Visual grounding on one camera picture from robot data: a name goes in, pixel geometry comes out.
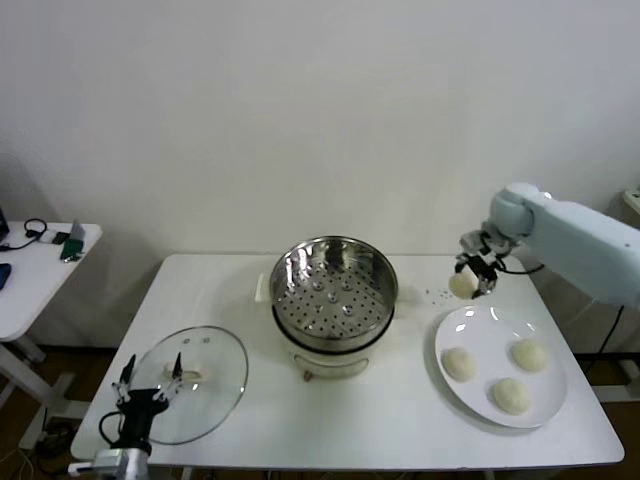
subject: electronic device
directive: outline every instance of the electronic device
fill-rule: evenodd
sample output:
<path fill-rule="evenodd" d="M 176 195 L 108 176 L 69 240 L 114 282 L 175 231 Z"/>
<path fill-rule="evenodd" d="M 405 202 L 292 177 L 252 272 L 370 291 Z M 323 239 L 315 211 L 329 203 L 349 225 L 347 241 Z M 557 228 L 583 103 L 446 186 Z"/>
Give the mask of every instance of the electronic device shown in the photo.
<path fill-rule="evenodd" d="M 109 413 L 100 420 L 99 429 L 102 433 L 102 423 L 112 414 L 124 417 L 122 427 L 118 429 L 119 438 L 109 442 L 109 449 L 100 450 L 92 462 L 72 463 L 69 465 L 69 475 L 77 477 L 85 473 L 95 473 L 104 478 L 114 480 L 147 480 L 149 471 L 147 461 L 151 455 L 149 432 L 156 415 L 169 408 L 169 402 L 182 389 L 182 362 L 178 354 L 171 380 L 164 386 L 141 390 L 131 390 L 136 356 L 133 355 L 129 363 L 123 368 L 118 383 L 113 383 L 116 392 L 116 407 L 118 411 Z"/>
<path fill-rule="evenodd" d="M 640 231 L 533 185 L 514 183 L 492 200 L 489 218 L 460 239 L 454 294 L 491 293 L 501 259 L 527 245 L 547 268 L 602 303 L 640 309 Z"/>

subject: white wall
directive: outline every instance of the white wall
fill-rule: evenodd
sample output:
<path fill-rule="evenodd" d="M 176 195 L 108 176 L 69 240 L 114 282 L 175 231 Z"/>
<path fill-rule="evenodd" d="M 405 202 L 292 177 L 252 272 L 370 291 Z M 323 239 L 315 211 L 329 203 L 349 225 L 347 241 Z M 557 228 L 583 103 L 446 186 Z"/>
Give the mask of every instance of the white wall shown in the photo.
<path fill-rule="evenodd" d="M 633 0 L 1 0 L 0 202 L 106 232 L 34 335 L 116 344 L 174 251 L 453 253 L 513 180 L 604 209 L 640 183 L 639 24 Z"/>

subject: steamed bun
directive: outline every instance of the steamed bun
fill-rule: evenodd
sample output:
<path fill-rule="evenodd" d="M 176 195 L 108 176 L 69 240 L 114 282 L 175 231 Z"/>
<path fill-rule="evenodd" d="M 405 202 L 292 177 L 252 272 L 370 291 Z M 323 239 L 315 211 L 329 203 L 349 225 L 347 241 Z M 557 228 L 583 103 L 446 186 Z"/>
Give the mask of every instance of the steamed bun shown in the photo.
<path fill-rule="evenodd" d="M 449 376 L 458 382 L 467 382 L 476 374 L 473 356 L 462 347 L 447 350 L 442 358 L 442 364 Z"/>
<path fill-rule="evenodd" d="M 549 352 L 539 342 L 527 338 L 511 347 L 515 362 L 528 372 L 541 372 L 549 365 Z"/>
<path fill-rule="evenodd" d="M 526 385 L 515 378 L 503 378 L 493 386 L 493 398 L 511 415 L 522 415 L 531 407 L 531 395 Z"/>

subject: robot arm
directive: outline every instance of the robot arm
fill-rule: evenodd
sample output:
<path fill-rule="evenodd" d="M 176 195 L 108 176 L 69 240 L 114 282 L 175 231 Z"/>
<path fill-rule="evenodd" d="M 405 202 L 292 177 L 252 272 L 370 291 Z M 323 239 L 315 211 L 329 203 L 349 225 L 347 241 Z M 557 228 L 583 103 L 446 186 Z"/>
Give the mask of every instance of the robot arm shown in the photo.
<path fill-rule="evenodd" d="M 474 297 L 492 291 L 496 260 L 523 243 L 587 295 L 640 309 L 640 231 L 577 203 L 554 200 L 533 185 L 514 183 L 499 192 L 489 219 L 460 243 L 464 253 L 456 272 L 476 279 Z"/>

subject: floor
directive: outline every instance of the floor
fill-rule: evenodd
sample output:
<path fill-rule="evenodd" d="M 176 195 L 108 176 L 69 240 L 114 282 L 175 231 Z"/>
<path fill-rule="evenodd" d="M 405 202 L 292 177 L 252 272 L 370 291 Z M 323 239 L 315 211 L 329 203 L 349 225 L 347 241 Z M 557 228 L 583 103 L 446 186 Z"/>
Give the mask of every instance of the floor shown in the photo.
<path fill-rule="evenodd" d="M 47 359 L 35 369 L 42 377 L 53 382 L 63 371 L 76 373 L 76 380 L 69 390 L 69 398 L 89 401 L 98 389 L 104 373 L 111 363 L 112 353 L 104 351 L 75 351 L 60 349 L 45 349 Z M 601 362 L 596 364 L 590 374 L 590 381 L 594 385 L 606 385 L 620 382 L 623 379 L 614 363 Z M 558 480 L 591 480 L 600 478 L 615 478 L 617 480 L 640 478 L 640 403 L 637 404 L 608 404 L 604 406 L 609 419 L 615 427 L 626 450 L 623 462 L 616 465 L 601 467 L 577 468 L 560 472 L 554 478 Z M 5 406 L 0 410 L 0 459 L 16 448 L 22 432 L 26 429 L 30 419 L 38 410 L 38 405 L 25 393 L 16 390 Z M 30 455 L 35 464 L 36 456 Z M 69 452 L 57 458 L 41 460 L 40 466 L 44 470 L 55 471 L 65 469 L 73 461 Z M 18 453 L 12 454 L 0 463 L 0 480 L 15 480 L 20 478 L 20 468 L 24 463 Z M 34 468 L 34 480 L 50 478 L 67 478 L 66 475 L 53 477 Z M 173 472 L 179 478 L 180 471 Z M 496 472 L 496 478 L 506 479 L 517 472 Z M 529 472 L 520 472 L 516 478 L 531 478 Z M 194 478 L 209 480 L 262 480 L 266 479 L 266 472 L 258 471 L 198 471 Z M 22 480 L 30 479 L 29 465 L 25 464 Z M 272 472 L 272 480 L 412 480 L 412 479 L 448 479 L 473 480 L 482 479 L 482 472 Z"/>

